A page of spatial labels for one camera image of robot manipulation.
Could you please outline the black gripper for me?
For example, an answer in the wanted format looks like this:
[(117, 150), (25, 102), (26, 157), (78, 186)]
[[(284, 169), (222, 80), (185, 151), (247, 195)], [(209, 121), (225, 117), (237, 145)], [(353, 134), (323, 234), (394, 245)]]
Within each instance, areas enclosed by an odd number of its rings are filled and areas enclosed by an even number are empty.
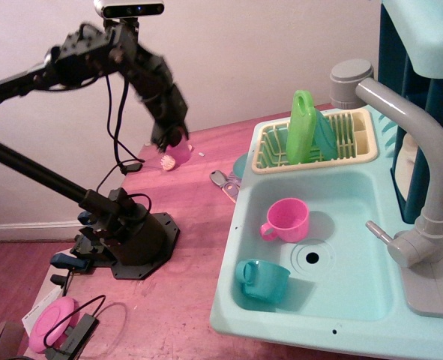
[(159, 152), (164, 153), (168, 146), (189, 138), (185, 124), (187, 104), (177, 85), (150, 102), (150, 112), (154, 119), (151, 141)]

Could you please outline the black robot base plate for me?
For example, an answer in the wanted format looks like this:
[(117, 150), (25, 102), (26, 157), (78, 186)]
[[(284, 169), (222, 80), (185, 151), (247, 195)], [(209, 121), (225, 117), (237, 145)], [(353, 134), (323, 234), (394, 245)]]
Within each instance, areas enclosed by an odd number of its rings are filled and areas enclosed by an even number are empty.
[(103, 244), (115, 257), (111, 265), (114, 278), (146, 279), (171, 258), (179, 233), (170, 214), (155, 213), (120, 240), (105, 240)]

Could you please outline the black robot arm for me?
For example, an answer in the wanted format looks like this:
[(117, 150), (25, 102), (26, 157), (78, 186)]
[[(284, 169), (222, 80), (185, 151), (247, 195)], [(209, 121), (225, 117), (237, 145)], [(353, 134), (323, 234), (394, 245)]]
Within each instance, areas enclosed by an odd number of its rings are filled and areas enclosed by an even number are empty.
[[(159, 150), (189, 137), (187, 105), (164, 59), (138, 42), (133, 27), (109, 22), (104, 30), (83, 24), (44, 63), (0, 81), (0, 104), (32, 91), (78, 89), (110, 74), (120, 74), (154, 119), (151, 141)], [(0, 143), (0, 163), (73, 200), (91, 215), (73, 253), (94, 266), (108, 267), (115, 278), (140, 280), (166, 263), (179, 228), (166, 213), (155, 214), (119, 188), (103, 196), (87, 190)]]

